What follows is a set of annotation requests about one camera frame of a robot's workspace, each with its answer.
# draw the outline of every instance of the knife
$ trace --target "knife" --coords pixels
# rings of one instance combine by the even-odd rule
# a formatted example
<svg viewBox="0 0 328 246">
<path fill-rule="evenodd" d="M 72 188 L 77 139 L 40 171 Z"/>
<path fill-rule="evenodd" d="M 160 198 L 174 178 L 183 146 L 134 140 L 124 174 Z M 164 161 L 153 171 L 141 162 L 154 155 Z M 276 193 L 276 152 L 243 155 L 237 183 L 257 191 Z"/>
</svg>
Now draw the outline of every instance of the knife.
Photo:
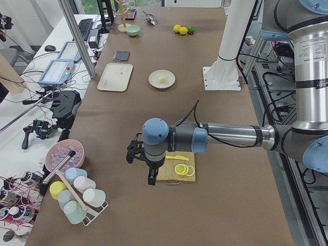
<svg viewBox="0 0 328 246">
<path fill-rule="evenodd" d="M 175 156 L 172 156 L 172 155 L 166 155 L 165 156 L 165 159 L 174 159 L 174 160 L 189 160 L 188 158 L 182 156 L 182 155 L 175 155 Z"/>
</svg>

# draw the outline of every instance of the black keyboard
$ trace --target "black keyboard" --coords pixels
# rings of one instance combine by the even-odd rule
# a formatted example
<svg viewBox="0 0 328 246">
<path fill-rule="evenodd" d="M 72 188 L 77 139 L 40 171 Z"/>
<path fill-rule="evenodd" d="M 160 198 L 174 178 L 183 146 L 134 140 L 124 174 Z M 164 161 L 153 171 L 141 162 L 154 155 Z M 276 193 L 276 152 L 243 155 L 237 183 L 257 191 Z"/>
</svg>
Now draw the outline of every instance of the black keyboard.
<svg viewBox="0 0 328 246">
<path fill-rule="evenodd" d="M 88 40 L 90 29 L 92 28 L 93 19 L 82 19 L 78 24 L 84 41 Z"/>
</svg>

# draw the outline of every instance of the green bowl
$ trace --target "green bowl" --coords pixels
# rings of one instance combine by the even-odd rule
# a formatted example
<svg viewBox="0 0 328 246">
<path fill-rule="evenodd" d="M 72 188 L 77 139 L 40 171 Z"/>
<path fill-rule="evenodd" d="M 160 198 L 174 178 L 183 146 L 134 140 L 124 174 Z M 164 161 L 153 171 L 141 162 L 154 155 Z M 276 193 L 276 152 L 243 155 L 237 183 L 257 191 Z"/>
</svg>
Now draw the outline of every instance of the green bowl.
<svg viewBox="0 0 328 246">
<path fill-rule="evenodd" d="M 130 25 L 126 27 L 126 32 L 129 36 L 133 37 L 139 34 L 140 32 L 140 27 L 137 25 Z"/>
</svg>

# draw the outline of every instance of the blue joint cap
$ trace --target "blue joint cap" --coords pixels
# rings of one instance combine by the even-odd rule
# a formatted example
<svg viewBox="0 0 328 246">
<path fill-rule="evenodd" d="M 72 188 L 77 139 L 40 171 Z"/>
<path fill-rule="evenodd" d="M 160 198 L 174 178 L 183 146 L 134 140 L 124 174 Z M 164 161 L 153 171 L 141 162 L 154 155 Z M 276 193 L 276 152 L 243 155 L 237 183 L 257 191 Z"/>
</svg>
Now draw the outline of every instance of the blue joint cap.
<svg viewBox="0 0 328 246">
<path fill-rule="evenodd" d="M 262 39 L 266 41 L 285 41 L 290 40 L 286 32 L 273 32 L 261 30 Z"/>
<path fill-rule="evenodd" d="M 306 149 L 303 164 L 320 173 L 328 173 L 328 136 L 314 141 Z"/>
<path fill-rule="evenodd" d="M 149 119 L 142 127 L 142 139 L 148 145 L 160 144 L 168 135 L 169 126 L 160 118 Z"/>
<path fill-rule="evenodd" d="M 312 13 L 320 15 L 328 14 L 327 0 L 299 0 L 299 2 Z"/>
<path fill-rule="evenodd" d="M 207 149 L 208 134 L 206 129 L 196 127 L 191 140 L 191 151 L 193 153 L 205 152 Z"/>
</svg>

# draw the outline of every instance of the white table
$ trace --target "white table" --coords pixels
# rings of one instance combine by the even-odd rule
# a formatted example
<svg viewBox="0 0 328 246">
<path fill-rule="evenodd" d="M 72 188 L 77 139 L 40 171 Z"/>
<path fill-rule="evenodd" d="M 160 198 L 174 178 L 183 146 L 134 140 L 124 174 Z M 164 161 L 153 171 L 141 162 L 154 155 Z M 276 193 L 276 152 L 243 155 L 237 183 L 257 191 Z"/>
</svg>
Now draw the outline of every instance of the white table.
<svg viewBox="0 0 328 246">
<path fill-rule="evenodd" d="M 77 23 L 81 19 L 93 18 L 95 23 L 94 27 L 101 24 L 97 22 L 100 17 L 99 15 L 76 15 Z M 102 34 L 99 41 L 99 47 L 102 47 L 106 42 L 108 34 Z M 47 53 L 44 48 L 46 45 L 53 45 L 56 47 L 56 51 L 60 51 L 66 41 L 72 40 L 71 32 L 68 28 L 65 18 L 63 17 L 58 25 L 54 28 L 52 33 L 49 35 L 47 40 L 41 46 L 39 51 L 34 57 Z M 93 55 L 93 49 L 88 48 L 90 56 Z M 44 55 L 36 58 L 33 62 L 30 62 L 27 66 L 26 71 L 44 71 L 52 59 L 56 59 L 58 53 L 50 53 L 49 55 Z M 38 81 L 42 73 L 40 72 L 29 72 L 26 75 L 22 75 L 22 78 L 26 81 L 26 86 L 30 91 L 39 91 L 41 88 L 39 84 L 33 82 Z M 85 91 L 88 87 L 90 76 L 86 70 L 86 67 L 82 61 L 76 63 L 74 69 L 72 70 L 72 82 L 67 83 L 69 87 L 65 90 L 76 90 L 80 93 L 81 98 L 84 97 Z M 22 101 L 24 99 L 30 99 L 30 91 L 25 90 L 21 94 L 8 93 L 6 100 L 0 104 L 0 128 L 5 126 L 12 119 L 17 117 L 31 105 L 23 105 L 21 102 L 13 103 L 10 101 Z M 39 95 L 32 97 L 33 99 L 38 99 Z M 39 106 L 45 106 L 47 108 L 51 107 L 52 102 L 46 104 L 39 104 Z M 45 163 L 45 158 L 48 150 L 57 143 L 58 138 L 61 134 L 60 130 L 55 130 L 49 139 L 41 140 L 36 138 L 35 133 L 31 133 L 29 136 L 29 146 L 28 149 L 22 150 L 22 142 L 25 137 L 23 128 L 31 124 L 35 118 L 40 120 L 46 120 L 50 123 L 55 124 L 56 119 L 52 119 L 52 112 L 47 109 L 40 107 L 33 108 L 30 112 L 25 114 L 22 118 L 17 120 L 13 125 L 7 128 L 4 132 L 0 134 L 0 176 L 4 178 L 12 177 L 24 171 L 41 171 Z M 29 228 L 21 227 L 18 234 L 23 234 L 24 232 L 30 230 Z M 24 245 L 24 243 L 19 242 L 17 239 L 10 242 L 3 242 L 2 236 L 7 230 L 0 230 L 0 245 Z"/>
</svg>

